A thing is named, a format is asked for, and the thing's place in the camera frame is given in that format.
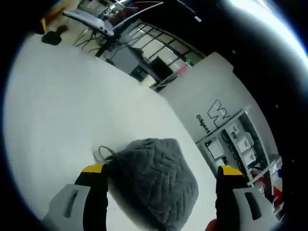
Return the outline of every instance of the white wall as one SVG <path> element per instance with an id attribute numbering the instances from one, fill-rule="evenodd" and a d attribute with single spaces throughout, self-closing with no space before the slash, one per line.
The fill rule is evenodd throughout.
<path id="1" fill-rule="evenodd" d="M 272 132 L 258 104 L 246 87 L 232 72 L 233 66 L 218 53 L 213 53 L 200 61 L 175 81 L 165 87 L 160 94 L 164 96 L 184 124 L 195 142 L 206 136 L 205 128 L 196 118 L 200 115 L 206 127 L 212 132 L 247 106 L 249 115 L 269 153 L 278 153 Z M 216 102 L 225 108 L 225 119 L 214 123 L 208 111 Z"/>

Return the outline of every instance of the white table surface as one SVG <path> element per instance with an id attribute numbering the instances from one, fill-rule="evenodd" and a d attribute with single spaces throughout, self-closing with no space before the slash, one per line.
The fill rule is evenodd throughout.
<path id="1" fill-rule="evenodd" d="M 35 35 L 11 72 L 4 137 L 12 175 L 39 219 L 61 188 L 94 163 L 99 145 L 122 150 L 135 139 L 175 138 L 195 175 L 199 197 L 183 231 L 203 231 L 216 217 L 216 180 L 166 100 L 110 64 Z M 107 230 L 149 230 L 108 193 Z"/>

